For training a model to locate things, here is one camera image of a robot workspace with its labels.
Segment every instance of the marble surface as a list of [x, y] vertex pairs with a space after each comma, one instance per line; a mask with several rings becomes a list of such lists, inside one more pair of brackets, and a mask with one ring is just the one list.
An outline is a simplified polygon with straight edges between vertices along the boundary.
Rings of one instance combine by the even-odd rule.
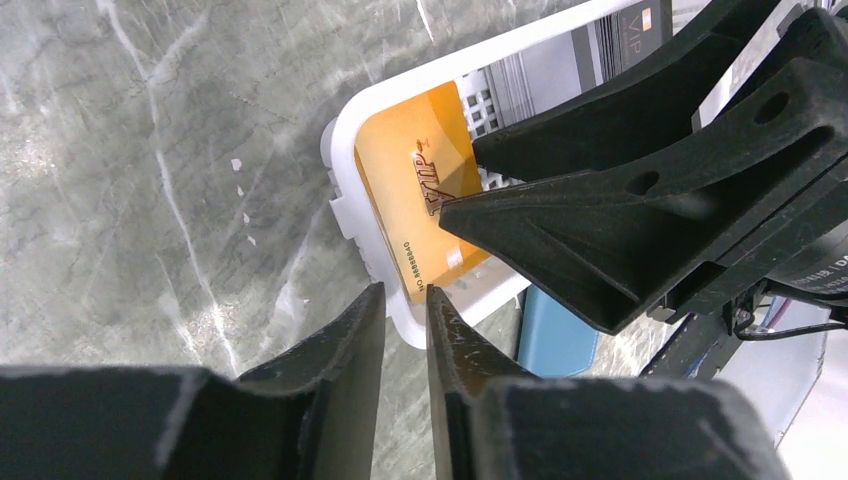
[[[233, 377], [368, 284], [318, 153], [356, 92], [571, 6], [0, 0], [0, 363]], [[478, 327], [514, 348], [518, 310]], [[667, 328], [604, 337], [638, 372]], [[423, 352], [387, 324], [375, 479], [433, 478]]]

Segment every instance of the white container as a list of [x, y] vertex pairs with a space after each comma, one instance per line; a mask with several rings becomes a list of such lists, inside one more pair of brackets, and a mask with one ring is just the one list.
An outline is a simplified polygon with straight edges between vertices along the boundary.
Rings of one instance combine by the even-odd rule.
[[[481, 68], [637, 1], [590, 0], [449, 54], [363, 90], [347, 103], [337, 119], [327, 125], [321, 138], [321, 157], [330, 169], [330, 180], [336, 191], [336, 198], [330, 201], [330, 206], [344, 237], [353, 239], [359, 247], [368, 274], [374, 281], [385, 284], [386, 314], [394, 321], [401, 337], [413, 347], [426, 347], [424, 306], [409, 304], [371, 199], [357, 170], [353, 148], [359, 129], [372, 115], [454, 80], [463, 99], [469, 94], [477, 95], [479, 108], [486, 100], [486, 95], [481, 94], [485, 85], [485, 76], [478, 74]], [[469, 107], [466, 101], [463, 101], [463, 106], [466, 113], [469, 113], [469, 108], [474, 108]], [[485, 127], [488, 125], [485, 115], [473, 126], [476, 129], [481, 125], [488, 128]], [[485, 190], [505, 184], [499, 175], [481, 173]], [[445, 292], [463, 319], [475, 325], [528, 285], [524, 277], [497, 258], [490, 257], [448, 286]]]

